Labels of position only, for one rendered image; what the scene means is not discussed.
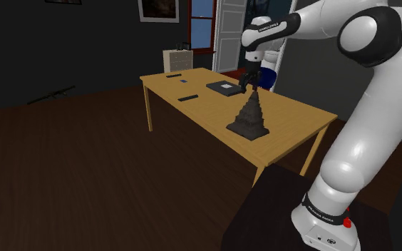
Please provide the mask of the dark robot stand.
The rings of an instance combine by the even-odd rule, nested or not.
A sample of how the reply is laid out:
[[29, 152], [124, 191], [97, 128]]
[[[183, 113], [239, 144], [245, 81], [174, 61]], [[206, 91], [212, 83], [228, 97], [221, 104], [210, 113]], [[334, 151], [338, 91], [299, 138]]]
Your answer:
[[[311, 181], [272, 164], [260, 175], [225, 231], [221, 251], [318, 251], [291, 220]], [[393, 251], [387, 214], [355, 200], [349, 206], [361, 251]]]

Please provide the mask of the red framed window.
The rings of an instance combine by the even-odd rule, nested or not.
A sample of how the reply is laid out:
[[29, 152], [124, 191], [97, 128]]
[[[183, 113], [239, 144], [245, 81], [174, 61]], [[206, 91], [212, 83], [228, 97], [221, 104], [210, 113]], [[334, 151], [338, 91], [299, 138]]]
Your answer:
[[195, 54], [214, 53], [217, 0], [187, 0], [187, 41]]

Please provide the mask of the white panelled door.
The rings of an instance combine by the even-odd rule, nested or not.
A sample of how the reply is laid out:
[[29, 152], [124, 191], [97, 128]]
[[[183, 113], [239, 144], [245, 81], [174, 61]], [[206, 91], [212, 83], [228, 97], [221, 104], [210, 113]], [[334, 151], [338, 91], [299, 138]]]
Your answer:
[[237, 70], [247, 0], [217, 0], [212, 70]]

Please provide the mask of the wooden table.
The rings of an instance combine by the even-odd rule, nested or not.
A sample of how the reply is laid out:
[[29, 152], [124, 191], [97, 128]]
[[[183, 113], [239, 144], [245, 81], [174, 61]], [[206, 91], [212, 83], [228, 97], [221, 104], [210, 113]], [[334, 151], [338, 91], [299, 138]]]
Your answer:
[[[182, 75], [167, 78], [167, 75]], [[264, 126], [269, 135], [250, 141], [227, 130], [250, 94], [226, 97], [209, 88], [208, 83], [228, 81], [236, 84], [236, 79], [215, 73], [206, 68], [194, 68], [172, 73], [158, 73], [141, 76], [143, 90], [154, 92], [188, 118], [203, 127], [214, 137], [254, 164], [256, 175], [269, 165], [277, 162], [299, 145], [315, 137], [316, 140], [300, 171], [304, 175], [315, 152], [324, 137], [329, 124], [336, 115], [270, 91], [259, 90]], [[178, 98], [197, 94], [199, 97], [180, 102]]]

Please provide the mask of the white framed wall picture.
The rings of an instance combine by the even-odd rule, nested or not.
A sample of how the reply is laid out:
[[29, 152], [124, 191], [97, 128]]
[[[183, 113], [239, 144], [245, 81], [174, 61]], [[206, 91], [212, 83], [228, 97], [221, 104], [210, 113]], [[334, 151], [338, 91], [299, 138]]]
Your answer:
[[141, 22], [172, 23], [180, 20], [179, 0], [138, 0]]

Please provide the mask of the dark grey flat book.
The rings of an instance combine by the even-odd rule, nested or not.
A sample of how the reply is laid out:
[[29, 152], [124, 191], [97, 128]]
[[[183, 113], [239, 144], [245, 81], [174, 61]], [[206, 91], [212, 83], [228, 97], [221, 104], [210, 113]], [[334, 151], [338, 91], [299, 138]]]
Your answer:
[[218, 92], [224, 96], [233, 96], [242, 92], [241, 86], [230, 83], [228, 81], [218, 81], [214, 83], [208, 83], [206, 86], [209, 89]]

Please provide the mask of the black long floor object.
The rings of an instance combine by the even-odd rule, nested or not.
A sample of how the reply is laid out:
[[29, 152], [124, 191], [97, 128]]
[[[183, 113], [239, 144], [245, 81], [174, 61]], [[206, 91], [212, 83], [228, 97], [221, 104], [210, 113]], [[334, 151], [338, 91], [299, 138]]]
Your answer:
[[69, 91], [69, 90], [72, 90], [74, 88], [75, 88], [75, 86], [70, 86], [68, 88], [63, 88], [63, 89], [58, 90], [58, 91], [49, 92], [48, 94], [46, 94], [46, 95], [44, 95], [44, 96], [42, 96], [40, 98], [36, 98], [36, 99], [34, 99], [32, 101], [29, 101], [27, 103], [27, 105], [31, 105], [33, 103], [37, 103], [37, 102], [43, 101], [43, 100], [48, 100], [49, 98], [56, 99], [56, 96], [59, 96], [59, 95], [67, 96], [68, 94], [66, 92]]

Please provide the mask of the dark grey pyramid temple figure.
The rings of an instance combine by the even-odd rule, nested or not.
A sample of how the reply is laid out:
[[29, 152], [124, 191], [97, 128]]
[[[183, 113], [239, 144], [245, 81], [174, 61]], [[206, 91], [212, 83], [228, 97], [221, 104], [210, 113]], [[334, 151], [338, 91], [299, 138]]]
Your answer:
[[255, 140], [269, 134], [269, 130], [264, 127], [262, 108], [257, 91], [252, 92], [248, 101], [236, 115], [235, 120], [227, 125], [226, 129], [247, 140]]

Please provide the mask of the beige chest of drawers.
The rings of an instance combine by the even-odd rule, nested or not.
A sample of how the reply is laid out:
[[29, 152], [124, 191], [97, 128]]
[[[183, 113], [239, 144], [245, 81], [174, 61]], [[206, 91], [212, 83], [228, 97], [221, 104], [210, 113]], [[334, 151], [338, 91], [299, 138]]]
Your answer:
[[192, 69], [193, 51], [177, 49], [164, 50], [163, 68], [165, 73]]

